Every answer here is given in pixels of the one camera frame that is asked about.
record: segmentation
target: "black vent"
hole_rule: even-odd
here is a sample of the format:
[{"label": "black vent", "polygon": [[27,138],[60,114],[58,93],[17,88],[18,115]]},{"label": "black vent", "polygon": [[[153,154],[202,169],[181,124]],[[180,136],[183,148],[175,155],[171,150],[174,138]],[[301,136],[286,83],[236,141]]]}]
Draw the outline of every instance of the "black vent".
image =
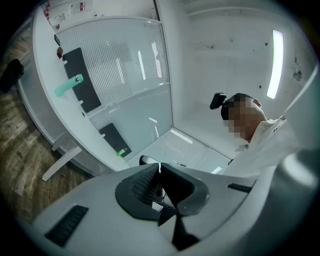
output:
[{"label": "black vent", "polygon": [[235,184],[235,183],[231,183],[227,187],[230,188],[230,189],[242,191],[242,192],[245,192],[245,193],[250,193],[250,191],[252,189],[249,186],[239,185],[239,184]]},{"label": "black vent", "polygon": [[63,247],[71,237],[89,208],[73,206],[67,214],[45,235],[46,238]]}]

